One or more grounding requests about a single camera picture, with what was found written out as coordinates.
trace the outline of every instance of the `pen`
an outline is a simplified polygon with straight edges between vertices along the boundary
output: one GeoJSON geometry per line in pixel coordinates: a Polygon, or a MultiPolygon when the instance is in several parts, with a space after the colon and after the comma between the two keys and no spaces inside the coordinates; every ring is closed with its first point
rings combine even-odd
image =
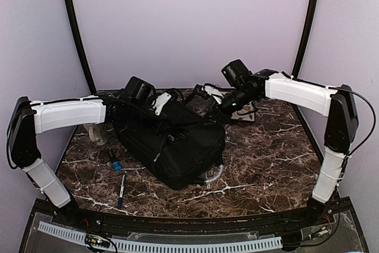
{"type": "Polygon", "coordinates": [[[117,208],[119,210],[121,210],[121,206],[123,205],[123,196],[124,196],[124,188],[125,188],[125,177],[126,177],[126,174],[123,175],[123,180],[121,182],[120,196],[118,198],[118,205],[117,205],[117,208]]]}

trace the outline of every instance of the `black pole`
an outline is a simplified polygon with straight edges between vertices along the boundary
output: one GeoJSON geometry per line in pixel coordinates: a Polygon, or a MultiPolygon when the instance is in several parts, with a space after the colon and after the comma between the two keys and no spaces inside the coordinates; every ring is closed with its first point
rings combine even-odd
{"type": "Polygon", "coordinates": [[[73,40],[75,42],[76,50],[78,51],[78,56],[79,56],[79,60],[81,61],[84,76],[85,76],[85,79],[87,81],[89,91],[91,92],[91,94],[95,94],[97,90],[96,90],[94,79],[93,79],[92,74],[91,74],[91,70],[89,69],[87,58],[85,56],[82,38],[81,38],[81,34],[79,32],[78,22],[76,20],[73,1],[72,0],[65,0],[65,3],[66,3],[67,14],[68,14],[69,21],[70,21],[73,40]]]}
{"type": "Polygon", "coordinates": [[[292,70],[292,75],[298,77],[300,73],[301,64],[303,63],[304,55],[306,53],[310,29],[312,27],[314,11],[316,10],[317,0],[309,0],[306,21],[304,23],[303,34],[301,35],[300,44],[297,51],[297,56],[292,70]]]}

